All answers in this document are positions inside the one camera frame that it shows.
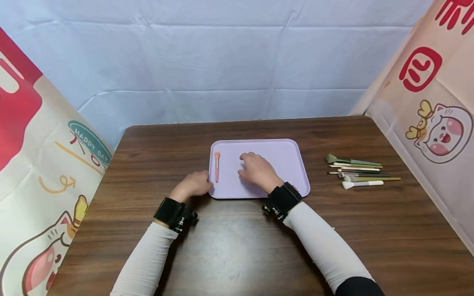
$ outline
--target fabric backdrop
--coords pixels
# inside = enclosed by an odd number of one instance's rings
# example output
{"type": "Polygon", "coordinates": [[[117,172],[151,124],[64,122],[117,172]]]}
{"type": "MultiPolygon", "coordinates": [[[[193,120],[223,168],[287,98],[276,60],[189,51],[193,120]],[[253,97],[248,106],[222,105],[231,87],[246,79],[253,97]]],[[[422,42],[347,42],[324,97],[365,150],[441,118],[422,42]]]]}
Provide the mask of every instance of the fabric backdrop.
{"type": "Polygon", "coordinates": [[[0,28],[0,296],[44,296],[113,150],[0,28]]]}
{"type": "Polygon", "coordinates": [[[1,0],[112,145],[131,125],[347,115],[431,0],[1,0]]]}
{"type": "Polygon", "coordinates": [[[474,254],[474,1],[436,0],[351,114],[372,117],[474,254]]]}

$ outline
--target white sleeve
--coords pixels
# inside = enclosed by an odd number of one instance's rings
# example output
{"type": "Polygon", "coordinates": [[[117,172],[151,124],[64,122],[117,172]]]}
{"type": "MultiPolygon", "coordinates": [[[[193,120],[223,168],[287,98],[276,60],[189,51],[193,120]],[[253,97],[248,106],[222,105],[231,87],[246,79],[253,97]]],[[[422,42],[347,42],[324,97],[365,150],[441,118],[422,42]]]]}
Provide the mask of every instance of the white sleeve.
{"type": "Polygon", "coordinates": [[[178,234],[152,222],[125,262],[110,296],[153,296],[178,234]]]}
{"type": "Polygon", "coordinates": [[[348,278],[372,279],[351,247],[304,202],[297,204],[283,223],[296,232],[334,294],[348,278]]]}

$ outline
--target printed banner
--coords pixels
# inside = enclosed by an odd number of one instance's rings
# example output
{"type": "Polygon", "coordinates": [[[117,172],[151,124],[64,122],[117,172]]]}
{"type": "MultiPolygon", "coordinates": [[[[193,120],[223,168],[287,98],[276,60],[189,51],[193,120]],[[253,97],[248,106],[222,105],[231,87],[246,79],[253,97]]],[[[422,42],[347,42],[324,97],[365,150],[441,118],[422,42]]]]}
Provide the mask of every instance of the printed banner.
{"type": "Polygon", "coordinates": [[[0,296],[44,296],[112,158],[0,29],[0,296]]]}
{"type": "Polygon", "coordinates": [[[474,0],[436,0],[352,114],[366,113],[474,253],[474,0]]]}

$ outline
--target wooden table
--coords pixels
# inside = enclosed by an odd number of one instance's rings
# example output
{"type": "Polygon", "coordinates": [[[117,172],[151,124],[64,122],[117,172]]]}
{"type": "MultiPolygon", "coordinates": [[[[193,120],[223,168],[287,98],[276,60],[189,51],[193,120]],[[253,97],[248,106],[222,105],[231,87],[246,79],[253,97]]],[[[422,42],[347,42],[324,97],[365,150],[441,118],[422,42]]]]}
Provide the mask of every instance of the wooden table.
{"type": "MultiPolygon", "coordinates": [[[[387,296],[474,295],[474,260],[367,117],[132,126],[125,132],[48,296],[108,295],[152,215],[217,140],[291,138],[304,201],[349,243],[387,296]],[[344,190],[325,156],[382,162],[403,181],[344,190]]],[[[195,227],[170,249],[156,295],[331,295],[297,237],[261,200],[193,200],[195,227]]]]}

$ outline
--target arm sleeve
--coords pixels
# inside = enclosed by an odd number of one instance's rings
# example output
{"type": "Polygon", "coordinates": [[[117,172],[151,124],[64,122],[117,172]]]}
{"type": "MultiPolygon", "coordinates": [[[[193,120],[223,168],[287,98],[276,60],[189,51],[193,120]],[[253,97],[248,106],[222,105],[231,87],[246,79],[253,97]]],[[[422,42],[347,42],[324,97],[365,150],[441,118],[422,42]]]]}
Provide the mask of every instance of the arm sleeve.
{"type": "Polygon", "coordinates": [[[384,295],[349,245],[307,204],[297,204],[283,223],[295,231],[336,296],[384,295]]]}
{"type": "Polygon", "coordinates": [[[178,234],[151,223],[125,262],[110,296],[153,296],[171,243],[178,234]]]}

